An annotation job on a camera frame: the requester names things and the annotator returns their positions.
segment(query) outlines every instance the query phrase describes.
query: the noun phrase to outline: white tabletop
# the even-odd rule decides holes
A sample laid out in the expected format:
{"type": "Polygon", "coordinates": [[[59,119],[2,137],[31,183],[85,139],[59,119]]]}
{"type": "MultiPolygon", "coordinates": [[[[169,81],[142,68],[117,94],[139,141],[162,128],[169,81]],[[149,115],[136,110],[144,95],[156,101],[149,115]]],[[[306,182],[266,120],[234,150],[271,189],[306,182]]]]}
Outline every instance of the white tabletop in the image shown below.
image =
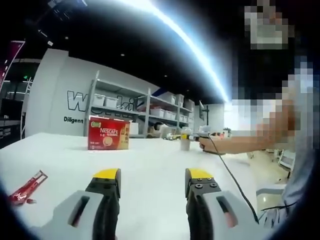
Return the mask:
{"type": "MultiPolygon", "coordinates": [[[[246,154],[222,158],[254,208],[256,185],[246,154]]],[[[188,240],[185,169],[202,168],[213,174],[223,191],[243,201],[217,155],[202,152],[191,143],[163,139],[130,139],[129,150],[88,151],[87,138],[39,133],[0,150],[0,177],[8,195],[37,171],[48,179],[32,194],[36,204],[16,211],[28,227],[43,226],[54,208],[77,190],[85,190],[93,175],[103,169],[121,169],[118,240],[188,240]]]]}

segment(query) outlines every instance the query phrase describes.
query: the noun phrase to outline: nescafe box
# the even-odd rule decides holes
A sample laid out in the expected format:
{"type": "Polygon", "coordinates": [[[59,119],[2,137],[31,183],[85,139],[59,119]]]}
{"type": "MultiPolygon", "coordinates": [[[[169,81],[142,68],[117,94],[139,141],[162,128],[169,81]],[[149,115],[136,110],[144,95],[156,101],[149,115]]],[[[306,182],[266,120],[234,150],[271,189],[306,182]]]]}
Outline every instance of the nescafe box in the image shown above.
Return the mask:
{"type": "Polygon", "coordinates": [[[89,150],[122,150],[129,148],[130,122],[91,116],[88,131],[89,150]]]}

